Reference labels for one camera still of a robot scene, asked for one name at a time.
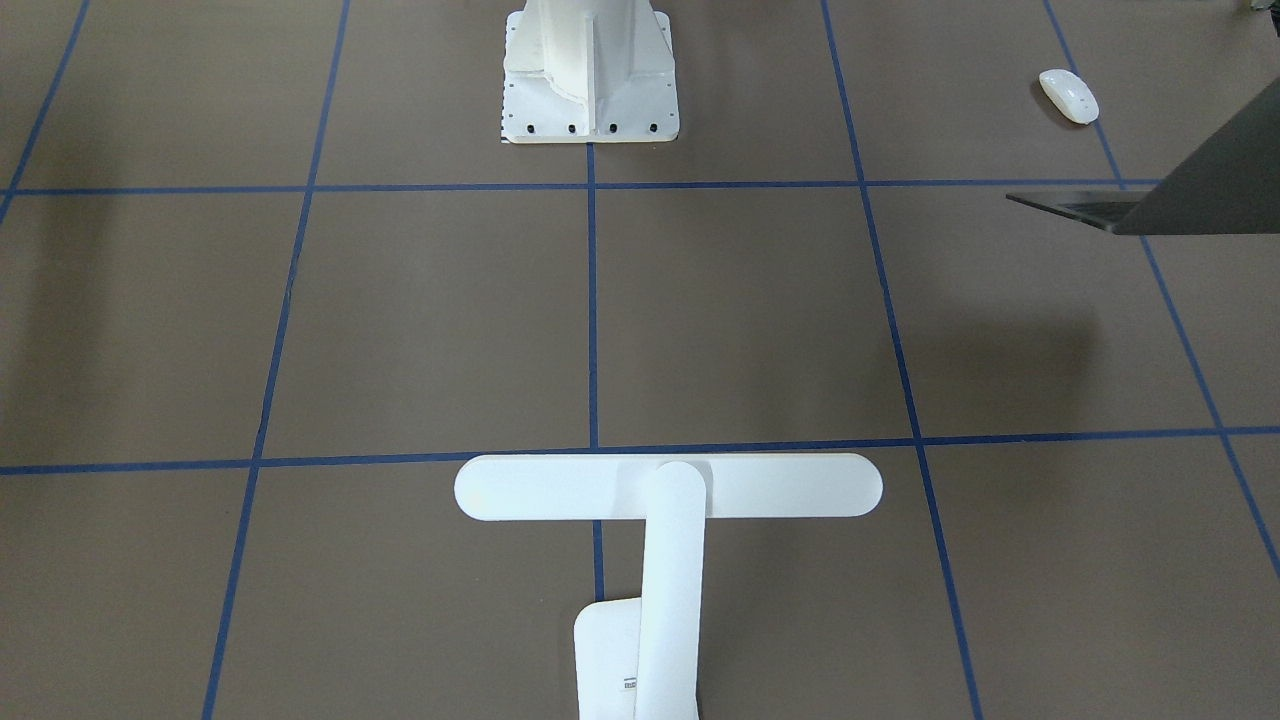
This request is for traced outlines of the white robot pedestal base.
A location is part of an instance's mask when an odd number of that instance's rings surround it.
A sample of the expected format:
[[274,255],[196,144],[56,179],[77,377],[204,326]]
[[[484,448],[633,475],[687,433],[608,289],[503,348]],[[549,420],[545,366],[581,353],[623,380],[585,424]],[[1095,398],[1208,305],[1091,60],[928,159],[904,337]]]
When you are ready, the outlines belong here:
[[649,1],[527,1],[506,18],[503,72],[506,143],[680,136],[671,19]]

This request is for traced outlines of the white desk lamp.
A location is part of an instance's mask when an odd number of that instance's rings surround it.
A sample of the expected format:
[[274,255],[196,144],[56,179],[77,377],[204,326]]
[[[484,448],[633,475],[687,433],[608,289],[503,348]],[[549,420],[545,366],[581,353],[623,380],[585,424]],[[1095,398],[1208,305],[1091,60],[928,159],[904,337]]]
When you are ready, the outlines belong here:
[[707,523],[859,518],[884,489],[859,454],[484,455],[454,477],[479,521],[641,521],[637,597],[573,621],[581,719],[695,719]]

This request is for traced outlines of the grey laptop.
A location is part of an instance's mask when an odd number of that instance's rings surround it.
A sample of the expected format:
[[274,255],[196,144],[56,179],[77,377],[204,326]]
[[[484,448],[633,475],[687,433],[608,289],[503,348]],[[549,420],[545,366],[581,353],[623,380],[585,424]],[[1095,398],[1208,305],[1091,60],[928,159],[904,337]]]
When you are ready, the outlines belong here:
[[1006,197],[1120,236],[1276,234],[1279,82],[1266,86],[1152,190]]

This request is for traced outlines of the white computer mouse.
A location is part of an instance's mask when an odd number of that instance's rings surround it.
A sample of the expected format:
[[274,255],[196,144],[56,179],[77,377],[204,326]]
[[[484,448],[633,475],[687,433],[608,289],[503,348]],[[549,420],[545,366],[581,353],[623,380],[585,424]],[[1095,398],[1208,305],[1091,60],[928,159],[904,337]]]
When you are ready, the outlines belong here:
[[1098,101],[1083,78],[1068,69],[1053,68],[1041,72],[1037,79],[1044,96],[1066,120],[1076,126],[1098,120]]

